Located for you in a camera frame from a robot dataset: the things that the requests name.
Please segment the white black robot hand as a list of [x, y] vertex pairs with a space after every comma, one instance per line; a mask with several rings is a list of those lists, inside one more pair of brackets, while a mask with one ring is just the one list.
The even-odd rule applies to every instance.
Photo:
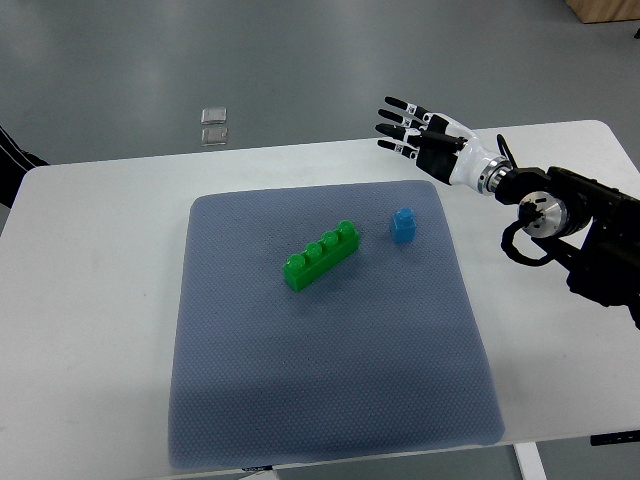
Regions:
[[485, 148], [479, 136], [458, 121], [392, 96], [378, 114], [383, 138], [377, 145], [406, 157], [432, 178], [447, 185], [465, 185], [491, 195], [500, 179], [513, 169], [503, 153]]

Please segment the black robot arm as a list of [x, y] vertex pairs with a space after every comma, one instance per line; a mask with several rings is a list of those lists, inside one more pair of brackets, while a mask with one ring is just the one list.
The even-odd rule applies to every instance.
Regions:
[[639, 200], [570, 170], [515, 168], [491, 184], [518, 207], [502, 234], [511, 260], [563, 266], [569, 290], [602, 306], [625, 306], [639, 322]]

